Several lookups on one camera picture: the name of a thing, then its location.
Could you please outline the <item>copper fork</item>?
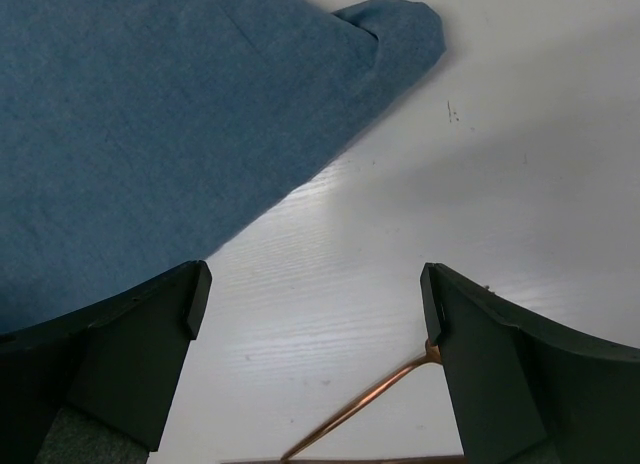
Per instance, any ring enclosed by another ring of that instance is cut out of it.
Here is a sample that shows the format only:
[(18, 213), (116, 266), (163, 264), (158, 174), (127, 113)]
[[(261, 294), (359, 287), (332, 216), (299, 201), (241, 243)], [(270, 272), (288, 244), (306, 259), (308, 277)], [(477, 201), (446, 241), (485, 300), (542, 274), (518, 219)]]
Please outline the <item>copper fork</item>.
[(302, 451), (316, 443), (322, 437), (331, 433), (337, 427), (362, 411), (411, 372), (427, 364), (442, 365), (439, 347), (434, 345), (430, 340), (425, 342), (425, 352), (422, 356), (403, 364), (398, 369), (383, 377), (380, 381), (371, 385), (369, 388), (351, 399), (347, 404), (332, 414), (307, 436), (287, 450), (280, 458), (280, 461), (282, 463), (291, 462), (295, 456), (299, 455)]

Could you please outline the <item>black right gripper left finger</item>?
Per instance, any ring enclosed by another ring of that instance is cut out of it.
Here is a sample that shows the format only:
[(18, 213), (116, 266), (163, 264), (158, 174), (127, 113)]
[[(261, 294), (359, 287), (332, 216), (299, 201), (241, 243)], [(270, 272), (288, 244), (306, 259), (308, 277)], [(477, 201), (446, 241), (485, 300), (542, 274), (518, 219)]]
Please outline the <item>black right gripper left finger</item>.
[(145, 463), (158, 450), (212, 276), (181, 264), (1, 336), (4, 463)]

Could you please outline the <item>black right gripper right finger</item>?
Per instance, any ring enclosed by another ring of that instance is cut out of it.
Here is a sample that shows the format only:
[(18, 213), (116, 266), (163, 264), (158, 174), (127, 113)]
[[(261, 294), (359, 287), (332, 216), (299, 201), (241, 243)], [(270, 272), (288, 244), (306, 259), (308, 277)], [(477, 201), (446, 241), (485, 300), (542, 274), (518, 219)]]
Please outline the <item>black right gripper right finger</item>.
[(468, 462), (638, 462), (638, 349), (554, 322), (443, 264), (426, 264), (420, 284)]

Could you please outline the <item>blue cloth napkin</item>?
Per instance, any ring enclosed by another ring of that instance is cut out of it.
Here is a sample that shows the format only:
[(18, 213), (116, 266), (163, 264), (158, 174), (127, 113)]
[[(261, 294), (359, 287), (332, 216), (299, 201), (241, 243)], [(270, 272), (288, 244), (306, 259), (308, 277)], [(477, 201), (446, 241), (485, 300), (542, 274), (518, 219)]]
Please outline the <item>blue cloth napkin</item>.
[(445, 49), (407, 0), (1, 0), (2, 330), (210, 256)]

